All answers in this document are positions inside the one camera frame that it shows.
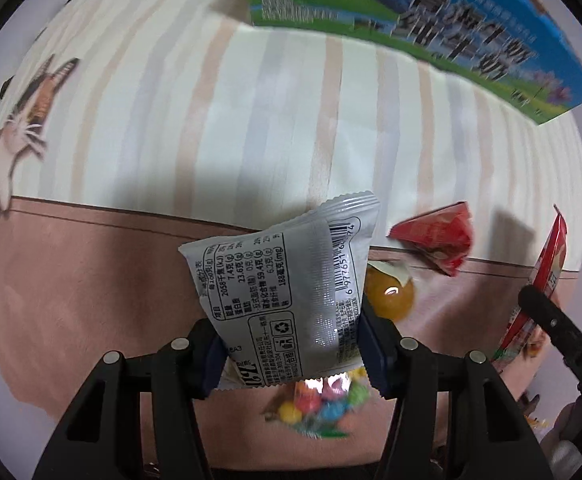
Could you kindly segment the red snack box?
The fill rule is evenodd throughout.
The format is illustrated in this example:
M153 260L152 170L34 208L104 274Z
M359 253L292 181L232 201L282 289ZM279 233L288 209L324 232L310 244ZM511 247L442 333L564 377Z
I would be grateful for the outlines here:
M533 267L528 284L532 285L547 298L551 298L559 283L566 258L566 237L568 226L557 206L556 218L547 236L544 247ZM492 365L498 372L507 367L522 351L532 337L536 323L520 307L515 307L509 318L506 333L492 357Z

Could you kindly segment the colourful candy bag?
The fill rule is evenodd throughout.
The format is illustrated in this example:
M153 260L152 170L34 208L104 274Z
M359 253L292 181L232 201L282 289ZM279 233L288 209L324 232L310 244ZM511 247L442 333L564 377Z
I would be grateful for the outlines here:
M370 384L361 366L318 379L285 385L267 405L267 422L304 437L342 439L353 432L354 417L369 401Z

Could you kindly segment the white snack packet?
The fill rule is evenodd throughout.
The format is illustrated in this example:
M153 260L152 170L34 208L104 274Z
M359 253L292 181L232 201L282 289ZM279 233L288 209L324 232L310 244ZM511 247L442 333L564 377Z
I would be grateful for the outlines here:
M221 389L361 366L357 324L379 209L370 192L341 195L264 231L179 246L228 350Z

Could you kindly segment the orange jelly cup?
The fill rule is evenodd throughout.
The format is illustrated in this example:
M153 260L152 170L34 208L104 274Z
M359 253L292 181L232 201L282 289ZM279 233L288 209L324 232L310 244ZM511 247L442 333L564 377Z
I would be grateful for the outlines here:
M413 308L416 287L402 261L369 261L364 293L379 318L397 323Z

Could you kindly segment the small red snack packet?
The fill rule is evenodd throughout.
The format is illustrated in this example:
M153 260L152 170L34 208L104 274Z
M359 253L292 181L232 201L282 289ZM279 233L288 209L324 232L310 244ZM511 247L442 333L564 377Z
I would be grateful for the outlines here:
M438 270L455 276L474 241L469 205L457 202L398 222L387 237L416 248Z

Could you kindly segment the striped cream blanket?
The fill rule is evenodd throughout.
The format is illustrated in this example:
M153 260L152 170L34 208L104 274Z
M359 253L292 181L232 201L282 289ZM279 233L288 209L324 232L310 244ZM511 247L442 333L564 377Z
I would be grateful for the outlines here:
M557 212L558 286L582 265L582 140L446 68L344 36L255 28L242 0L28 3L0 36L0 130L36 73L74 70L38 150L0 158L0 379L32 468L95 361L147 353L201 313L181 243L261 230L328 198L381 200L373 257L399 260L393 224L464 200L475 229L455 278L409 263L402 324L435 351L492 350Z

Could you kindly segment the cardboard box with blue print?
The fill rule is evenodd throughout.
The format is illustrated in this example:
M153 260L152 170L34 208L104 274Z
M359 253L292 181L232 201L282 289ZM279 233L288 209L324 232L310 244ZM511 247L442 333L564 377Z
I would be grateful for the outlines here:
M257 26L320 30L405 52L541 125L582 104L582 61L539 0L250 0Z

